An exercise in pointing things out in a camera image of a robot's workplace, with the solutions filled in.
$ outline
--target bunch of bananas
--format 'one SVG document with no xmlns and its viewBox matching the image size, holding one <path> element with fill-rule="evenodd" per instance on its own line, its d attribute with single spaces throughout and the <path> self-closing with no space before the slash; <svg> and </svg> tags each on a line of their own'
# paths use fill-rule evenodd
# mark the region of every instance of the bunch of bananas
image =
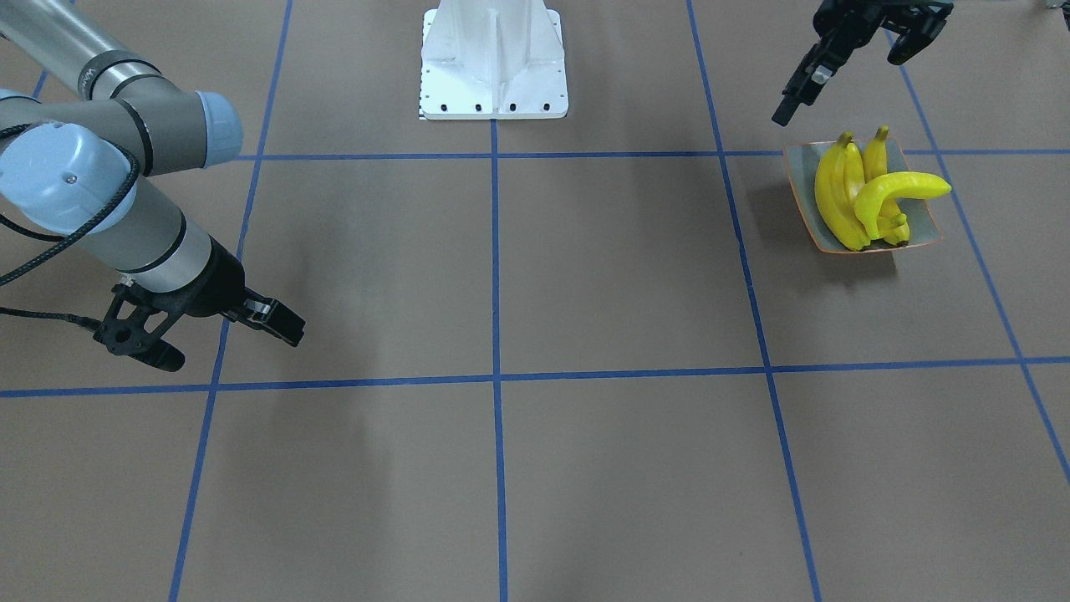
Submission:
<svg viewBox="0 0 1070 602">
<path fill-rule="evenodd" d="M 851 250 L 861 250 L 883 238 L 901 246 L 911 240 L 900 197 L 935 198 L 951 191 L 943 177 L 919 171 L 888 173 L 888 126 L 858 149 L 851 132 L 844 132 L 817 164 L 814 198 L 825 225 Z"/>
</svg>

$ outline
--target black cable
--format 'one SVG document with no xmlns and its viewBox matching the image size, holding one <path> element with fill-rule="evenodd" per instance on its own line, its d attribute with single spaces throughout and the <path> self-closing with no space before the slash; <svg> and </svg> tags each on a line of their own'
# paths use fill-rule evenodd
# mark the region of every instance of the black cable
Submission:
<svg viewBox="0 0 1070 602">
<path fill-rule="evenodd" d="M 14 230 L 14 231 L 16 231 L 16 232 L 18 232 L 18 233 L 27 236 L 27 237 L 32 237 L 33 240 L 40 240 L 40 241 L 43 241 L 43 242 L 59 242 L 59 241 L 63 240 L 63 236 L 58 235 L 58 234 L 43 234 L 41 232 L 35 232 L 33 230 L 28 230 L 28 229 L 24 228 L 22 226 L 19 226 L 18 223 L 16 223 L 15 221 L 12 221 L 11 219 L 4 217 L 3 215 L 0 215 L 0 223 L 2 223 L 4 226 L 7 226 L 12 230 Z"/>
<path fill-rule="evenodd" d="M 27 129 L 29 129 L 30 126 L 31 126 L 30 123 L 24 123 L 21 125 L 13 125 L 11 127 L 5 127 L 3 129 L 0 129 L 0 140 L 2 140 L 4 138 L 10 138 L 12 136 L 17 136 L 17 135 L 21 134 L 22 132 L 26 132 Z M 129 164 L 131 164 L 131 170 L 126 174 L 126 179 L 123 180 L 122 185 L 119 186 L 119 189 L 116 190 L 116 194 L 112 195 L 112 197 L 108 201 L 108 203 L 105 204 L 103 207 L 101 207 L 101 210 L 97 211 L 95 215 L 93 215 L 92 217 L 90 217 L 90 219 L 88 221 L 86 221 L 85 223 L 82 223 L 81 227 L 79 227 L 77 230 L 71 232 L 70 234 L 67 234 L 65 236 L 59 236 L 60 240 L 59 240 L 59 242 L 57 244 L 55 244 L 51 247 L 47 248 L 44 252 L 37 254 L 33 259 L 30 259 L 26 263 L 22 263 L 18 267 L 16 267 L 16 268 L 7 272 L 3 276 L 0 276 L 0 285 L 7 284 L 7 283 L 12 282 L 13 280 L 15 280 L 17 278 L 19 278 L 21 276 L 25 276 L 30 271 L 32 271 L 32 269 L 41 266 L 41 264 L 44 263 L 45 261 L 51 259 L 52 257 L 56 257 L 57 254 L 59 254 L 60 252 L 62 252 L 63 250 L 65 250 L 66 248 L 68 248 L 71 245 L 73 245 L 74 243 L 76 243 L 79 240 L 81 240 L 82 236 L 85 236 L 93 228 L 95 228 L 96 226 L 98 226 L 101 223 L 101 221 L 105 220 L 108 217 L 108 215 L 110 215 L 111 212 L 114 211 L 117 206 L 119 206 L 119 204 L 123 201 L 123 199 L 126 198 L 126 195 L 129 194 L 131 189 L 134 187 L 134 184 L 137 182 L 138 173 L 141 172 L 141 166 L 138 163 L 137 157 L 135 157 L 133 154 L 131 154 L 129 151 L 127 151 L 126 149 L 124 149 L 124 148 L 120 146 L 119 144 L 112 142 L 111 140 L 105 140 L 105 141 L 107 141 L 111 145 L 113 145 L 117 149 L 119 149 L 119 152 L 123 153 L 123 156 L 125 156 L 126 160 L 128 160 Z M 101 322 L 100 321 L 94 321 L 93 319 L 87 319 L 85 317 L 76 317 L 74 314 L 58 314 L 58 313 L 49 313 L 49 312 L 28 312 L 26 310 L 13 310 L 11 308 L 2 308 L 2 307 L 0 307 L 0 315 L 6 315 L 6 317 L 13 317 L 13 318 L 20 318 L 20 319 L 36 319 L 36 320 L 62 321 L 62 322 L 71 323 L 71 324 L 76 325 L 76 326 L 80 326 L 81 328 L 85 328 L 85 329 L 93 331 L 93 333 L 95 333 L 96 329 L 100 328 L 100 326 L 101 326 Z"/>
<path fill-rule="evenodd" d="M 42 321 L 63 321 L 75 326 L 80 326 L 90 333 L 96 333 L 101 327 L 101 321 L 76 317 L 74 314 L 54 314 L 50 312 L 27 312 L 25 310 L 12 310 L 11 308 L 0 308 L 0 315 L 14 317 L 17 319 L 36 319 Z"/>
</svg>

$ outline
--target blue tape line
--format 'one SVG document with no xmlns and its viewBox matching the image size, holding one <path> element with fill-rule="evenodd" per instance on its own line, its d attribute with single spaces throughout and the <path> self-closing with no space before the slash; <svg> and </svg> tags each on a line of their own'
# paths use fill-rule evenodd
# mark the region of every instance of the blue tape line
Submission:
<svg viewBox="0 0 1070 602">
<path fill-rule="evenodd" d="M 941 150 L 942 154 L 954 155 L 1064 155 L 1070 149 L 957 149 Z M 500 159 L 514 158 L 644 158 L 644 157 L 689 157 L 689 156 L 783 156 L 782 150 L 725 150 L 725 151 L 588 151 L 588 152 L 503 152 Z M 931 149 L 904 149 L 903 154 L 933 155 Z M 240 154 L 234 160 L 422 160 L 422 159 L 473 159 L 491 158 L 487 152 L 453 153 L 287 153 L 287 154 Z"/>
<path fill-rule="evenodd" d="M 74 389 L 22 389 L 0 391 L 0 399 L 81 398 L 94 396 L 140 396 L 154 393 L 207 393 L 210 385 L 151 385 L 147 387 L 83 387 Z"/>
<path fill-rule="evenodd" d="M 37 78 L 37 84 L 33 88 L 33 94 L 31 94 L 34 98 L 41 98 L 41 91 L 45 88 L 46 79 L 48 79 L 48 72 L 42 71 L 41 77 Z"/>
<path fill-rule="evenodd" d="M 276 383 L 224 383 L 216 387 L 219 391 L 278 391 L 289 389 L 357 389 L 366 387 L 421 387 L 427 385 L 461 385 L 465 383 L 490 383 L 489 374 L 462 376 L 416 376 L 411 379 L 351 379 L 345 381 L 289 381 Z"/>
<path fill-rule="evenodd" d="M 503 152 L 499 154 L 499 158 L 645 158 L 717 155 L 717 151 Z"/>
<path fill-rule="evenodd" d="M 219 346 L 215 354 L 215 365 L 212 368 L 212 385 L 204 403 L 204 418 L 201 421 L 200 437 L 197 439 L 197 457 L 194 460 L 194 472 L 189 479 L 189 495 L 186 497 L 186 512 L 182 518 L 182 531 L 179 536 L 179 551 L 174 556 L 174 572 L 171 575 L 171 589 L 168 602 L 178 602 L 179 589 L 182 586 L 182 571 L 186 566 L 186 551 L 189 547 L 189 532 L 194 525 L 194 511 L 197 508 L 197 493 L 200 491 L 200 478 L 204 468 L 204 453 L 208 450 L 208 436 L 212 429 L 212 416 L 215 413 L 216 385 L 223 372 L 223 357 L 227 351 L 227 336 L 230 323 L 223 321 L 219 327 Z"/>
<path fill-rule="evenodd" d="M 1070 154 L 1070 149 L 939 149 L 939 154 L 944 155 L 1038 155 L 1038 154 Z M 932 149 L 908 149 L 903 154 L 936 154 Z"/>
<path fill-rule="evenodd" d="M 694 38 L 694 50 L 699 59 L 699 71 L 702 73 L 702 87 L 706 93 L 706 104 L 709 110 L 709 121 L 714 129 L 714 139 L 717 142 L 717 150 L 723 151 L 724 144 L 721 140 L 721 130 L 717 121 L 717 108 L 714 104 L 714 94 L 709 86 L 709 75 L 706 70 L 705 53 L 702 50 L 702 41 L 699 35 L 699 25 L 694 18 L 694 4 L 687 0 L 688 17 L 691 20 L 691 35 Z M 744 242 L 743 228 L 739 226 L 739 214 L 736 210 L 735 192 L 732 188 L 732 176 L 729 173 L 728 158 L 724 153 L 720 154 L 721 176 L 724 179 L 724 190 L 728 195 L 729 210 L 732 213 L 732 228 L 735 231 L 736 240 L 739 243 L 739 262 L 743 265 L 744 279 L 747 282 L 747 294 L 750 297 L 751 314 L 754 319 L 754 331 L 758 336 L 759 349 L 762 353 L 762 365 L 765 371 L 765 380 L 769 389 L 769 400 L 773 404 L 773 415 L 777 422 L 777 432 L 780 437 L 780 451 L 784 459 L 784 469 L 788 474 L 788 484 L 792 493 L 792 504 L 795 507 L 795 520 L 798 523 L 799 540 L 802 544 L 802 554 L 806 558 L 807 573 L 810 576 L 810 588 L 814 602 L 821 602 L 821 584 L 817 581 L 817 569 L 813 560 L 813 552 L 810 546 L 809 530 L 806 525 L 806 514 L 802 511 L 802 501 L 799 496 L 798 482 L 795 479 L 795 468 L 792 462 L 791 447 L 788 442 L 788 433 L 784 430 L 783 416 L 780 412 L 780 400 L 777 393 L 777 386 L 774 381 L 774 373 L 770 370 L 769 350 L 765 341 L 765 331 L 762 328 L 762 317 L 758 309 L 758 297 L 754 293 L 754 282 L 751 277 L 750 265 L 747 261 L 747 247 Z"/>
<path fill-rule="evenodd" d="M 1025 358 L 1034 366 L 1070 365 L 1070 356 Z M 933 370 L 945 368 L 985 368 L 1018 366 L 1015 358 L 981 358 L 972 360 L 926 360 L 904 362 L 859 362 L 829 365 L 770 366 L 774 374 L 854 372 L 881 370 Z M 501 374 L 502 383 L 534 383 L 547 381 L 612 381 L 629 379 L 674 379 L 694 376 L 736 376 L 763 374 L 764 367 L 725 367 L 667 370 L 606 370 L 586 372 L 531 372 Z M 428 385 L 463 385 L 493 383 L 493 374 L 465 374 L 455 376 L 415 376 L 395 379 L 352 379 L 342 381 L 284 381 L 266 383 L 221 383 L 212 385 L 158 385 L 148 387 L 95 387 L 77 389 L 24 389 L 0 391 L 0 399 L 77 398 L 94 396 L 137 396 L 154 393 L 207 393 L 216 391 L 271 391 L 285 389 L 345 389 L 362 387 L 421 387 Z"/>
<path fill-rule="evenodd" d="M 268 102 L 264 107 L 263 123 L 260 128 L 260 141 L 257 144 L 257 154 L 262 155 L 268 141 L 268 128 L 271 124 L 272 108 L 275 104 L 275 91 L 278 87 L 278 76 L 282 68 L 282 56 L 286 52 L 286 38 L 290 31 L 290 16 L 293 12 L 293 0 L 287 0 L 286 12 L 282 14 L 282 27 L 278 36 L 278 48 L 275 53 L 275 66 L 272 72 L 271 87 L 268 90 Z M 242 217 L 242 230 L 238 236 L 238 250 L 234 256 L 241 260 L 242 250 L 245 246 L 245 236 L 248 233 L 249 216 L 253 213 L 253 202 L 256 198 L 257 183 L 260 179 L 261 161 L 257 160 L 253 167 L 253 176 L 249 183 L 249 195 L 245 202 L 245 214 Z M 201 426 L 201 435 L 197 444 L 197 459 L 194 462 L 194 473 L 189 482 L 189 497 L 186 501 L 186 513 L 182 522 L 182 535 L 179 539 L 179 551 L 174 559 L 174 573 L 171 577 L 171 590 L 169 602 L 178 602 L 179 590 L 182 586 L 182 571 L 185 568 L 186 550 L 189 544 L 189 531 L 193 528 L 194 512 L 197 507 L 197 494 L 200 490 L 201 472 L 204 466 L 204 453 L 208 449 L 209 432 L 212 428 L 212 416 L 215 412 L 215 400 L 219 387 L 219 377 L 223 373 L 223 360 L 227 354 L 227 337 L 230 333 L 230 323 L 224 321 L 219 329 L 219 350 L 215 356 L 215 366 L 212 370 L 212 386 L 208 395 L 204 406 L 204 421 Z"/>
<path fill-rule="evenodd" d="M 890 31 L 885 31 L 885 36 L 888 38 L 888 44 L 893 44 Z M 911 93 L 911 99 L 914 101 L 914 107 L 917 109 L 918 117 L 921 119 L 921 126 L 924 128 L 926 136 L 929 138 L 929 144 L 932 146 L 934 155 L 936 156 L 936 161 L 939 164 L 941 172 L 948 182 L 951 182 L 951 175 L 948 171 L 947 163 L 944 160 L 944 153 L 936 143 L 936 137 L 933 135 L 932 127 L 929 126 L 929 119 L 926 118 L 926 112 L 921 108 L 921 99 L 918 97 L 917 90 L 914 88 L 914 82 L 911 81 L 911 75 L 906 72 L 905 65 L 900 65 L 899 72 L 902 74 L 903 81 L 906 83 L 906 90 Z M 1014 329 L 1011 327 L 1010 319 L 1007 317 L 1007 312 L 1003 306 L 1003 300 L 999 298 L 999 292 L 996 290 L 995 280 L 993 280 L 991 272 L 989 272 L 988 263 L 985 263 L 984 256 L 981 253 L 980 245 L 977 243 L 977 237 L 974 235 L 974 229 L 969 225 L 969 219 L 966 218 L 966 211 L 963 207 L 962 201 L 959 199 L 959 194 L 953 185 L 951 187 L 951 200 L 954 201 L 956 211 L 959 212 L 959 219 L 962 221 L 963 230 L 966 232 L 966 237 L 969 240 L 969 246 L 974 250 L 974 257 L 977 258 L 977 264 L 980 266 L 981 274 L 984 276 L 984 282 L 989 287 L 992 300 L 995 304 L 996 311 L 999 313 L 999 320 L 1003 322 L 1004 330 L 1007 333 L 1007 339 L 1010 341 L 1010 345 L 1014 350 L 1014 357 L 1018 359 L 1018 364 L 1022 369 L 1022 375 L 1025 377 L 1026 385 L 1029 388 L 1029 395 L 1033 396 L 1033 402 L 1036 404 L 1037 412 L 1040 414 L 1041 422 L 1044 425 L 1044 430 L 1048 431 L 1048 438 L 1051 441 L 1052 448 L 1055 450 L 1055 457 L 1058 459 L 1059 465 L 1063 467 L 1063 475 L 1067 482 L 1070 483 L 1070 462 L 1067 461 L 1063 444 L 1059 442 L 1058 434 L 1055 433 L 1052 421 L 1048 416 L 1048 408 L 1044 407 L 1044 402 L 1040 398 L 1040 392 L 1037 390 L 1037 387 L 1033 382 L 1033 374 L 1029 372 L 1028 362 L 1025 360 L 1022 348 L 1019 345 L 1018 338 L 1014 336 Z"/>
<path fill-rule="evenodd" d="M 784 151 L 724 151 L 724 156 L 784 156 Z"/>
<path fill-rule="evenodd" d="M 501 228 L 499 212 L 498 120 L 490 121 L 490 219 L 491 219 L 491 339 L 494 383 L 494 466 L 498 482 L 498 589 L 499 601 L 509 599 L 507 514 L 505 508 L 505 439 L 502 426 L 502 320 Z"/>
<path fill-rule="evenodd" d="M 1056 356 L 1051 358 L 1026 358 L 1027 365 L 1070 365 L 1070 356 Z"/>
<path fill-rule="evenodd" d="M 806 372 L 855 372 L 870 370 L 927 370 L 941 368 L 981 368 L 998 366 L 1018 366 L 1015 358 L 989 358 L 978 360 L 923 360 L 912 362 L 859 362 L 850 365 L 798 365 L 771 367 L 778 374 Z"/>
<path fill-rule="evenodd" d="M 244 155 L 246 159 L 260 160 L 422 160 L 490 158 L 488 152 L 408 152 L 408 153 L 321 153 L 321 154 L 259 154 Z"/>
<path fill-rule="evenodd" d="M 687 376 L 733 376 L 740 374 L 764 374 L 762 367 L 744 368 L 697 368 L 679 370 L 607 370 L 590 372 L 532 372 L 503 374 L 504 383 L 534 383 L 540 381 L 611 381 L 628 379 L 669 379 Z"/>
</svg>

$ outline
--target floor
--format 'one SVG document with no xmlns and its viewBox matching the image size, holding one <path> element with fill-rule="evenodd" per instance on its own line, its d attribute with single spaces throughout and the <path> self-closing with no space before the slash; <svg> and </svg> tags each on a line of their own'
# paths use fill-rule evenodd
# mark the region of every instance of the floor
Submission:
<svg viewBox="0 0 1070 602">
<path fill-rule="evenodd" d="M 781 128 L 816 0 L 551 0 L 570 112 L 501 123 L 417 119 L 432 0 L 79 0 L 238 107 L 238 160 L 155 181 L 308 327 L 188 319 L 166 374 L 0 319 L 0 600 L 1066 600 L 1042 4 L 962 0 L 905 68 L 878 34 Z M 0 86 L 72 99 L 5 42 Z M 882 123 L 944 237 L 821 253 L 781 150 Z"/>
</svg>

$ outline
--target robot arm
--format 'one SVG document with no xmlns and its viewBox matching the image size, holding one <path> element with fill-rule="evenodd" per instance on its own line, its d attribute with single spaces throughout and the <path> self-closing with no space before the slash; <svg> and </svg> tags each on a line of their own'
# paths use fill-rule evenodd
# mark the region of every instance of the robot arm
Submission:
<svg viewBox="0 0 1070 602">
<path fill-rule="evenodd" d="M 903 64 L 939 35 L 953 6 L 952 0 L 823 0 L 813 16 L 821 41 L 788 81 L 773 121 L 788 125 L 799 104 L 813 105 L 851 53 L 869 44 L 882 27 L 899 34 L 888 62 Z"/>
<path fill-rule="evenodd" d="M 182 92 L 63 0 L 0 2 L 0 34 L 82 98 L 45 105 L 0 90 L 0 194 L 65 236 L 57 247 L 77 244 L 122 274 L 104 320 L 77 324 L 112 354 L 166 371 L 185 360 L 162 340 L 183 315 L 219 314 L 296 346 L 304 321 L 247 288 L 241 262 L 144 177 L 233 158 L 242 127 L 230 103 Z"/>
</svg>

